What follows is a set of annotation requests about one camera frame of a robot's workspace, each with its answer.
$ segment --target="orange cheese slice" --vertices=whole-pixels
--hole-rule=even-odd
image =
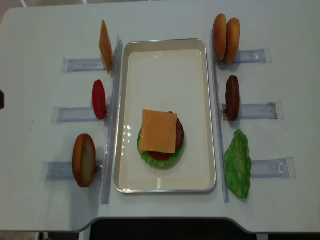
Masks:
[[[112,62],[112,47],[105,21],[102,21],[100,30],[99,48],[104,60],[106,71],[110,74]]]
[[[176,152],[177,114],[143,109],[140,151]]]

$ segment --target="green lettuce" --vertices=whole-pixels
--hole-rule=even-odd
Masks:
[[[171,157],[169,157],[167,160],[158,161],[158,160],[154,159],[153,157],[151,157],[147,151],[140,151],[139,150],[140,134],[141,134],[141,129],[140,129],[140,132],[138,135],[138,140],[137,140],[138,151],[139,151],[139,154],[141,155],[141,158],[143,160],[145,160],[145,162],[147,164],[154,166],[154,167],[157,167],[157,168],[165,168],[165,167],[171,166],[172,164],[174,164],[178,160],[178,158],[181,154],[181,151],[184,147],[184,143],[182,143],[181,147],[174,154],[172,154]]]
[[[239,198],[248,197],[251,186],[250,176],[252,161],[249,156],[247,136],[238,129],[224,154],[225,177],[228,188]]]

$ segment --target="tomato slice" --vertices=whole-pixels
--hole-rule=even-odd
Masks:
[[[100,120],[105,119],[107,113],[106,93],[101,80],[97,80],[93,84],[92,104],[96,118]]]
[[[161,153],[156,151],[148,151],[148,154],[158,161],[168,160],[172,156],[172,153]]]

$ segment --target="sesame-free bun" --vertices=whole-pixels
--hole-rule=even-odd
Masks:
[[[91,185],[96,172],[96,148],[88,134],[80,134],[74,144],[72,172],[81,188]]]
[[[213,24],[213,48],[215,55],[219,60],[223,60],[226,52],[227,44],[227,24],[226,16],[219,14]]]
[[[236,18],[231,18],[226,25],[226,49],[224,61],[232,64],[236,58],[240,41],[240,22]]]

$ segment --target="table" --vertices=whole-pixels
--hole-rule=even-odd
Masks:
[[[250,232],[320,232],[319,7],[317,0],[205,0],[10,10],[0,26],[0,89],[5,93],[5,109],[0,110],[0,230],[78,231],[102,218],[192,217],[229,219]],[[240,20],[241,49],[271,49],[269,81],[247,90],[255,92],[257,101],[265,101],[266,91],[283,101],[284,120],[270,129],[281,134],[266,148],[281,144],[276,154],[294,157],[296,178],[254,179],[247,201],[230,193],[230,202],[224,203],[214,125],[217,182],[209,193],[123,195],[112,186],[110,204],[104,205],[101,179],[88,189],[73,180],[42,179],[45,161],[71,160],[80,133],[92,136],[98,157],[107,149],[102,122],[50,122],[53,107],[90,106],[97,79],[112,93],[105,72],[61,72],[63,58],[99,56],[102,20],[113,47],[119,34],[124,46],[199,38],[209,51],[210,30],[219,13]],[[210,55],[208,64],[213,86]]]

